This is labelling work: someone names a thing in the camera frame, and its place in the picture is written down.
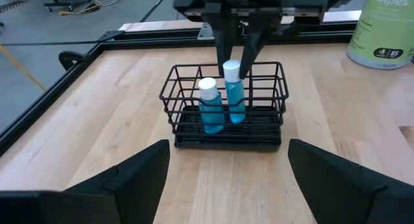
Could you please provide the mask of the blue mouthwash bottle white cap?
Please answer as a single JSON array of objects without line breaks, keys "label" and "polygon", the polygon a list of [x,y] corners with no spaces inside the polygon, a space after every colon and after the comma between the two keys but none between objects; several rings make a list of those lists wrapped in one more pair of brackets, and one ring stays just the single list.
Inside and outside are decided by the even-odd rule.
[{"label": "blue mouthwash bottle white cap", "polygon": [[246,117],[243,81],[239,77],[240,63],[228,60],[223,63],[224,84],[228,99],[230,120],[233,124],[241,123]]},{"label": "blue mouthwash bottle white cap", "polygon": [[199,109],[207,134],[216,134],[224,128],[224,112],[221,102],[221,93],[217,89],[217,82],[213,78],[203,78],[198,82],[200,99]]}]

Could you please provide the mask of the black hook on frame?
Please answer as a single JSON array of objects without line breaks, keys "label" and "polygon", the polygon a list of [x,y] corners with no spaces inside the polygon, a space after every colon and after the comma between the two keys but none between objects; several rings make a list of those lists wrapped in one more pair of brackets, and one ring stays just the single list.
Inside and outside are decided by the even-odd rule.
[{"label": "black hook on frame", "polygon": [[59,53],[58,59],[63,68],[68,71],[77,62],[82,62],[85,55],[74,51],[63,51]]}]

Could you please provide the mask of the green disinfecting wipes canister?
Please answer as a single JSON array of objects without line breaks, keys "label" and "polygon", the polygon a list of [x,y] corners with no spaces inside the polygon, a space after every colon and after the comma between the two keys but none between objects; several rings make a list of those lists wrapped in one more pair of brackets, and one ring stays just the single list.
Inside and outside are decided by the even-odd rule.
[{"label": "green disinfecting wipes canister", "polygon": [[373,69],[398,69],[414,58],[414,0],[367,0],[347,49]]}]

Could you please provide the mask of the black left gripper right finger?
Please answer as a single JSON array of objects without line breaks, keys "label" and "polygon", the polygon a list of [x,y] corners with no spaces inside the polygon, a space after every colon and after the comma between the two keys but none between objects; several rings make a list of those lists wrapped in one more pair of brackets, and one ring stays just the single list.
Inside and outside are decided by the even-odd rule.
[{"label": "black left gripper right finger", "polygon": [[414,224],[414,186],[299,139],[288,158],[317,224]]}]

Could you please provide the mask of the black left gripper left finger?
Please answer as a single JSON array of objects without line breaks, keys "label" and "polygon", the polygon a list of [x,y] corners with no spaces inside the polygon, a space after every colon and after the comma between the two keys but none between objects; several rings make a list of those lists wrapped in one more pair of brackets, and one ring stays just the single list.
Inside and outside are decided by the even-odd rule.
[{"label": "black left gripper left finger", "polygon": [[67,191],[113,195],[123,224],[153,224],[166,184],[169,160],[169,140],[159,140]]}]

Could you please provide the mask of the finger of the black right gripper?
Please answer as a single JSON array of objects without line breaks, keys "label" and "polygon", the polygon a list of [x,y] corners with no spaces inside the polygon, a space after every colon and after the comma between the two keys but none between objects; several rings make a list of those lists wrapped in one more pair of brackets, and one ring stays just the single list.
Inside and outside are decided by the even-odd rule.
[{"label": "finger of the black right gripper", "polygon": [[239,77],[245,79],[258,54],[280,27],[280,19],[249,19]]},{"label": "finger of the black right gripper", "polygon": [[210,26],[215,40],[219,75],[223,77],[223,64],[230,59],[235,37],[237,36],[238,22],[231,18],[212,18]]}]

